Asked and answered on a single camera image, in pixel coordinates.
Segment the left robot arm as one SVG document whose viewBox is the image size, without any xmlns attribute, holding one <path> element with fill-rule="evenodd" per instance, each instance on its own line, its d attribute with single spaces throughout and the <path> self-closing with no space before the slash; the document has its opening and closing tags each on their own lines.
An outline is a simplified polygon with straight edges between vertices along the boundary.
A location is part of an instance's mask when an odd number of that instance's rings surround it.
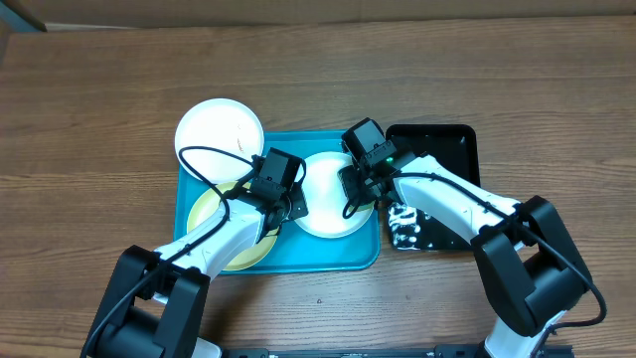
<svg viewBox="0 0 636 358">
<path fill-rule="evenodd" d="M 219 209 L 181 239 L 121 254 L 82 356 L 220 356 L 217 345 L 199 336 L 211 280 L 268 232 L 307 213 L 301 182 L 257 176 L 221 198 Z"/>
</svg>

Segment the green and yellow sponge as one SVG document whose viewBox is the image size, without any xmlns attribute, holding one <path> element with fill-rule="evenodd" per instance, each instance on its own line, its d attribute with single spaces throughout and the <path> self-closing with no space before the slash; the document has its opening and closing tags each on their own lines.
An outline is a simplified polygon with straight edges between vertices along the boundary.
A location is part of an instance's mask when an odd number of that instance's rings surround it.
<svg viewBox="0 0 636 358">
<path fill-rule="evenodd" d="M 368 210 L 372 210 L 373 211 L 374 210 L 374 206 L 375 206 L 375 201 L 372 201 L 371 203 L 358 206 L 356 212 L 364 212 L 364 211 L 368 211 Z"/>
</svg>

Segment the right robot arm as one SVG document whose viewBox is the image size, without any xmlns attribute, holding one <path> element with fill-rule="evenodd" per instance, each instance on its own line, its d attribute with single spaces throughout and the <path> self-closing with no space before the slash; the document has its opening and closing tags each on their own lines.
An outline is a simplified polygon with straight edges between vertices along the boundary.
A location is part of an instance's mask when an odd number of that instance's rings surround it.
<svg viewBox="0 0 636 358">
<path fill-rule="evenodd" d="M 361 164 L 338 177 L 344 217 L 388 197 L 430 215 L 467 242 L 498 319 L 483 349 L 490 357 L 536 357 L 564 314 L 588 291 L 591 274 L 556 208 L 535 196 L 521 203 L 490 193 L 444 168 L 433 156 L 378 170 Z"/>
</svg>

